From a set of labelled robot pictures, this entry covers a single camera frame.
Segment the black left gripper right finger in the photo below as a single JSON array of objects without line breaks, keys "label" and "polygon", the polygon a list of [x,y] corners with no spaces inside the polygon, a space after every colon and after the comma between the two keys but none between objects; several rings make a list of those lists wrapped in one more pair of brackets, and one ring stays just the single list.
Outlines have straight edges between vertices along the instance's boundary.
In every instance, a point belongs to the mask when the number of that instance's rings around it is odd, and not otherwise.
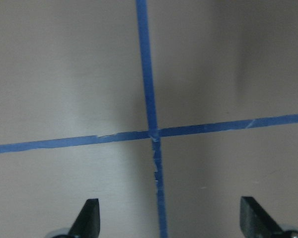
[{"label": "black left gripper right finger", "polygon": [[251,196],[240,199],[239,225],[245,238],[285,238],[275,220]]}]

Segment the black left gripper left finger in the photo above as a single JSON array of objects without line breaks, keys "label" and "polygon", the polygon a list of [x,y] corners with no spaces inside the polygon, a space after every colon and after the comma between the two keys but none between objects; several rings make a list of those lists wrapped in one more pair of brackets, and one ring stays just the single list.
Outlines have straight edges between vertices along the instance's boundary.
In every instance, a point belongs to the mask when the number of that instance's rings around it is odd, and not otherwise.
[{"label": "black left gripper left finger", "polygon": [[88,199],[68,232],[71,238],[98,238],[100,234],[99,200]]}]

